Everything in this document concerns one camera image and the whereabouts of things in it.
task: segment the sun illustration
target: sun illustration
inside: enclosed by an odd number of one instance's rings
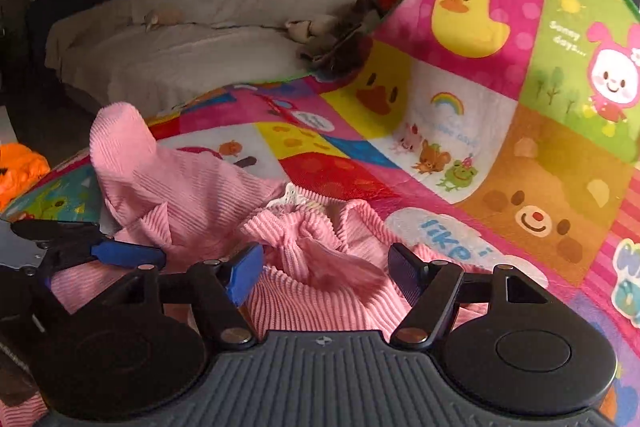
[[[581,12],[585,5],[580,3],[580,0],[557,0],[559,12],[569,13],[570,15],[577,15]]]

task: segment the colorful play mat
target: colorful play mat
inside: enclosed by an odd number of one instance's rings
[[[510,263],[611,342],[640,425],[640,24],[631,0],[401,0],[364,67],[204,94],[162,144],[370,202],[407,245]],[[88,153],[6,215],[107,222]]]

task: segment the small plush toy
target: small plush toy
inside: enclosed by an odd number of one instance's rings
[[[171,5],[154,8],[145,15],[145,29],[147,32],[159,26],[175,26],[183,22],[184,13],[182,10]]]
[[[289,21],[285,24],[285,28],[292,41],[306,44],[313,37],[329,33],[335,28],[338,20],[338,17],[333,15],[318,15],[311,21]]]

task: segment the yellow duck illustration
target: yellow duck illustration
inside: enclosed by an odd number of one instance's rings
[[[391,134],[404,117],[412,58],[374,40],[353,82],[321,96],[365,139]]]
[[[436,0],[431,14],[436,40],[450,52],[482,58],[500,51],[511,29],[489,17],[489,0]]]

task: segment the pink knit fabric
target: pink knit fabric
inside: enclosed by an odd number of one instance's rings
[[[325,213],[304,205],[265,208],[282,195],[282,182],[255,178],[210,154],[158,146],[125,103],[100,111],[90,152],[106,205],[124,227],[116,238],[160,246],[168,271],[228,257],[248,241],[265,245],[265,266],[247,303],[260,336],[268,330],[378,329],[388,339],[410,308],[386,269],[388,248],[401,238],[366,201],[301,190]],[[425,245],[414,252],[424,261],[444,259]],[[123,272],[91,263],[59,274],[52,289],[75,311]],[[485,310],[461,309],[456,325]],[[0,421],[26,427],[45,410],[38,396],[17,408],[0,407]]]

